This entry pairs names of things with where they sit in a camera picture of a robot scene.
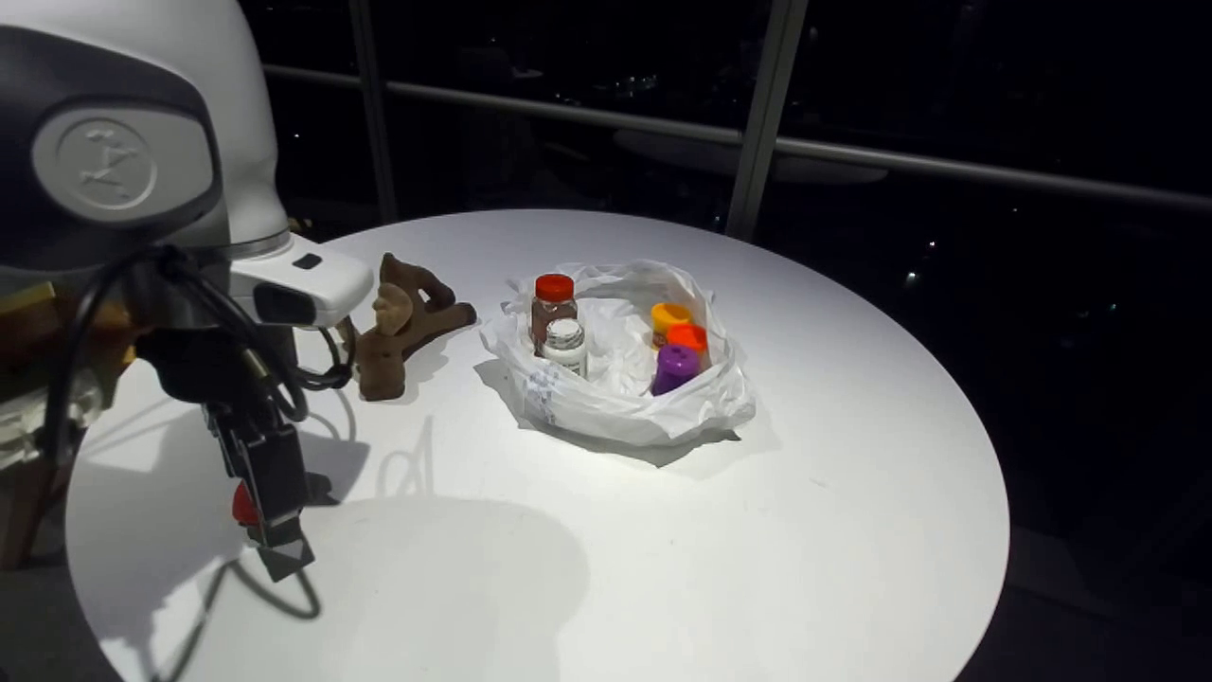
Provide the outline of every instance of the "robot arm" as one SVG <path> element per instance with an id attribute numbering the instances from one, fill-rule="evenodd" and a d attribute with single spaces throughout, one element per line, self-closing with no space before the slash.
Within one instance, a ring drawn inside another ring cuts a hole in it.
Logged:
<path id="1" fill-rule="evenodd" d="M 309 560 L 300 513 L 315 500 L 290 325 L 338 325 L 371 273 L 287 233 L 274 162 L 236 0 L 0 0 L 0 295 L 112 283 L 155 330 L 141 355 L 166 394 L 207 411 L 279 580 Z M 48 442 L 65 394 L 48 387 Z"/>

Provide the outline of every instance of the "small bottle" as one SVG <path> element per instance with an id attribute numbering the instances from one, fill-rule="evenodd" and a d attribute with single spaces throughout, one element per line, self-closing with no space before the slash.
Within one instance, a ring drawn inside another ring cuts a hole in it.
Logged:
<path id="1" fill-rule="evenodd" d="M 583 330 L 575 320 L 558 320 L 544 325 L 542 355 L 583 375 Z"/>
<path id="2" fill-rule="evenodd" d="M 575 283 L 564 273 L 544 273 L 535 281 L 535 303 L 529 303 L 535 355 L 542 355 L 544 325 L 558 320 L 575 320 Z"/>
<path id="3" fill-rule="evenodd" d="M 695 354 L 689 354 L 689 349 L 660 349 L 650 394 L 671 394 L 683 382 L 695 380 L 695 373 L 699 373 L 699 355 Z"/>

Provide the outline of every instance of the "red bottle cap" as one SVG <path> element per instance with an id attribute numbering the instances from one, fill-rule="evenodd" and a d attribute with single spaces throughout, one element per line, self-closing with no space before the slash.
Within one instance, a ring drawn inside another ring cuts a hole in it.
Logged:
<path id="1" fill-rule="evenodd" d="M 699 325 L 671 325 L 667 330 L 667 349 L 689 349 L 689 354 L 705 355 L 707 354 L 707 330 L 699 330 Z"/>
<path id="2" fill-rule="evenodd" d="M 564 273 L 544 273 L 535 281 L 535 300 L 570 300 L 575 283 Z"/>

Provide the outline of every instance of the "dark background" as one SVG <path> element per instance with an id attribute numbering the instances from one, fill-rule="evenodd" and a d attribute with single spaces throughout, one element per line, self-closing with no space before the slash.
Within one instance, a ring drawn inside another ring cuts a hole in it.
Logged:
<path id="1" fill-rule="evenodd" d="M 344 0 L 242 7 L 265 66 L 356 72 Z M 741 128 L 765 10 L 383 0 L 373 38 L 385 80 Z M 1212 194 L 1204 34 L 1181 0 L 814 0 L 782 138 Z M 315 236 L 492 204 L 707 233 L 726 217 L 726 147 L 705 162 L 720 147 L 395 96 L 402 209 L 383 217 L 358 90 L 275 76 L 267 90 L 279 191 Z M 1117 623 L 1152 613 L 1186 638 L 1212 632 L 1208 236 L 1190 211 L 810 161 L 777 162 L 758 223 L 761 245 L 891 312 L 965 387 L 1011 480 L 1013 588 L 1029 590 L 1029 538 L 1058 538 Z"/>

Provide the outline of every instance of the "spice bottle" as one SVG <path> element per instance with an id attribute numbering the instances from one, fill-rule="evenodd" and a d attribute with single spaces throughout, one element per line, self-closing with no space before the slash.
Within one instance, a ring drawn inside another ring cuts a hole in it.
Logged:
<path id="1" fill-rule="evenodd" d="M 535 303 L 529 303 L 535 355 L 542 355 L 544 330 L 558 320 L 575 320 L 575 283 L 564 273 L 544 273 L 535 281 Z"/>
<path id="2" fill-rule="evenodd" d="M 583 375 L 583 325 L 575 320 L 550 322 L 542 355 Z"/>

